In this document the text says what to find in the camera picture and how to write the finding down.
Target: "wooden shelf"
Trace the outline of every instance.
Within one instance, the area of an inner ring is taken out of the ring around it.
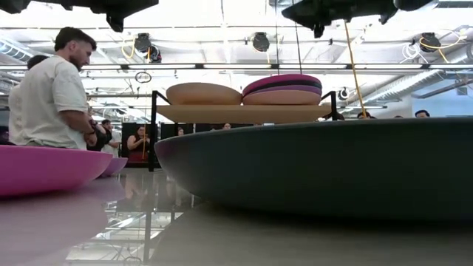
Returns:
[[[330,114],[331,106],[157,106],[176,123],[301,123]]]

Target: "tan bowl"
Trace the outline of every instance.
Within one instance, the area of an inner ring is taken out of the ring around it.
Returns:
[[[246,95],[244,105],[318,105],[320,95],[297,90],[276,90]]]
[[[176,105],[240,105],[242,94],[211,83],[182,83],[169,87],[166,97]]]

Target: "magenta bowl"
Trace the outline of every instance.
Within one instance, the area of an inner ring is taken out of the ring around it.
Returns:
[[[111,176],[117,174],[128,162],[128,158],[113,158],[109,166],[105,169],[102,176]]]
[[[0,197],[80,188],[111,160],[111,154],[96,151],[0,146]]]

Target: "white t-shirt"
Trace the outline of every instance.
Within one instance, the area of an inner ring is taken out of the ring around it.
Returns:
[[[84,135],[68,127],[61,111],[87,113],[86,93],[77,68],[54,55],[28,71],[20,84],[24,139],[40,145],[86,149]]]
[[[9,141],[16,145],[26,145],[26,140],[21,136],[21,97],[19,85],[14,86],[10,90],[8,106],[10,107],[10,117],[8,119]]]
[[[119,142],[120,143],[121,142],[121,134],[118,133],[118,132],[112,132],[112,140],[110,140],[110,142]],[[112,146],[107,144],[102,148],[102,151],[106,152],[106,153],[113,154],[114,158],[118,158],[118,148],[113,148]]]

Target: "large gray bowl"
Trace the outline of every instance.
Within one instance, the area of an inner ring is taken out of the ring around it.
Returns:
[[[368,219],[473,218],[473,119],[257,126],[156,144],[164,171],[223,205]]]

